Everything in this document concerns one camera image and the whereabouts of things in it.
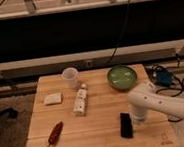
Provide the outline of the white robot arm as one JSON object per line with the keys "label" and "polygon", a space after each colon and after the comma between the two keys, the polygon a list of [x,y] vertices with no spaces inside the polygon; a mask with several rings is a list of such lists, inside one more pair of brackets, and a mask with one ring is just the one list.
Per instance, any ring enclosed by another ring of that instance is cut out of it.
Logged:
{"label": "white robot arm", "polygon": [[151,82],[139,83],[128,93],[131,119],[140,124],[146,121],[148,110],[184,119],[184,98],[161,96]]}

